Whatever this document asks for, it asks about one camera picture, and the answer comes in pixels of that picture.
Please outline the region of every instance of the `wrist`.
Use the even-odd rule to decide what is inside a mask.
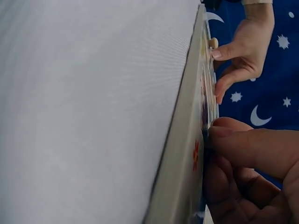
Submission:
[[[266,23],[274,26],[274,12],[271,3],[257,3],[244,5],[246,19]]]

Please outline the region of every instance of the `child's hand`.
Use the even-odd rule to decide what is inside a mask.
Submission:
[[[261,75],[267,49],[274,28],[272,4],[248,5],[246,19],[238,26],[233,41],[212,52],[216,61],[232,61],[215,86],[218,104],[226,90],[236,82],[257,78]]]

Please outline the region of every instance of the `white star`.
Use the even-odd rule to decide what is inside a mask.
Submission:
[[[294,13],[292,13],[292,12],[289,12],[289,16],[290,16],[291,18],[294,18],[294,17],[295,17]]]
[[[279,44],[279,47],[283,49],[289,48],[289,44],[290,44],[288,38],[283,35],[278,36],[277,43]]]
[[[283,104],[283,106],[288,107],[288,106],[290,106],[290,105],[291,105],[291,99],[288,99],[288,97],[285,98],[285,99],[284,99],[284,104]]]
[[[235,92],[232,94],[232,97],[230,98],[232,100],[232,102],[238,102],[239,100],[241,100],[242,95],[240,92]]]

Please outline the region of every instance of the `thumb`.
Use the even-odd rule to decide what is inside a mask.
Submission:
[[[256,168],[284,179],[299,160],[299,131],[253,129],[234,132],[226,127],[209,130],[210,144],[239,167]]]
[[[240,57],[244,53],[244,47],[236,41],[222,45],[212,51],[212,57],[216,61],[226,61],[232,58]]]

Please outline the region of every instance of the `wooden puzzle board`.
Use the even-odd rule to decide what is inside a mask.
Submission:
[[[218,117],[206,9],[200,4],[173,120],[145,224],[198,223],[204,135]]]

